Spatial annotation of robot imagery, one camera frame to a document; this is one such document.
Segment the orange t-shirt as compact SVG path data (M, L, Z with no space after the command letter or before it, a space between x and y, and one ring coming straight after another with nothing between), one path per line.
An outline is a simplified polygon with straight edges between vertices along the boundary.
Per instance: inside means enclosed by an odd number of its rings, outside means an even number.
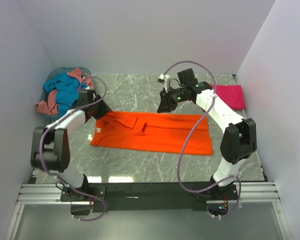
M210 156L208 120L198 114L112 111L96 121L91 146Z

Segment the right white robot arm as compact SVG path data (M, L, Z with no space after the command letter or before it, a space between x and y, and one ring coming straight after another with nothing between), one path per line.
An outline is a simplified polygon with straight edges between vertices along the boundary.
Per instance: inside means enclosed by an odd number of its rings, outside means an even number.
M206 81L199 82L191 68L178 74L179 87L171 87L171 77L161 74L157 81L163 84L158 113L170 113L181 102L192 101L210 116L223 133L220 144L221 162L211 177L211 185L191 190L181 181L180 187L192 194L209 191L212 198L220 200L227 189L236 181L237 172L243 162L257 150L257 128L252 118L244 118L232 110L218 95L217 85Z

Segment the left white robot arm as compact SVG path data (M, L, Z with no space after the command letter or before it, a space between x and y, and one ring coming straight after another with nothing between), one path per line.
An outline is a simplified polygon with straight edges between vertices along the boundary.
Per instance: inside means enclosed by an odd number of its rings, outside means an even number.
M74 106L46 127L36 127L32 135L30 163L57 179L56 186L78 201L92 197L87 176L70 165L69 136L91 118L99 120L112 109L93 89L79 91Z

